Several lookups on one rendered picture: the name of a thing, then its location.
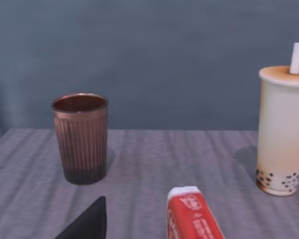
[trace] red can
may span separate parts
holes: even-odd
[[[197,187],[177,187],[169,192],[167,239],[224,239]]]

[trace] cup rim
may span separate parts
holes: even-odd
[[[105,103],[95,109],[89,110],[89,111],[77,111],[77,112],[70,112],[70,111],[64,111],[61,109],[58,109],[54,106],[55,103],[57,103],[59,100],[63,100],[63,99],[67,99],[70,97],[75,97],[75,96],[91,96],[91,97],[95,97],[95,98],[101,98],[105,101]],[[93,94],[93,93],[73,93],[73,94],[68,94],[68,95],[63,95],[60,96],[56,99],[54,99],[51,103],[51,108],[56,111],[56,112],[61,112],[61,113],[67,113],[67,114],[83,114],[83,113],[88,113],[88,112],[93,112],[93,111],[98,111],[100,109],[105,108],[108,105],[108,99],[105,96],[101,96],[101,95],[97,95],[97,94]]]

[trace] brown cup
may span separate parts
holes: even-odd
[[[108,100],[72,94],[52,103],[64,176],[73,184],[93,184],[106,174]]]

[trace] bubble tea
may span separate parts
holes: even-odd
[[[276,196],[293,194],[299,183],[299,67],[291,71],[274,66],[259,72],[257,185]]]

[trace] table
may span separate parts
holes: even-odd
[[[0,239],[52,239],[107,197],[108,239],[166,238],[174,186],[203,192],[227,239],[299,239],[299,190],[279,198],[254,182],[257,132],[110,130],[108,175],[90,186],[62,174],[53,130],[0,140]]]

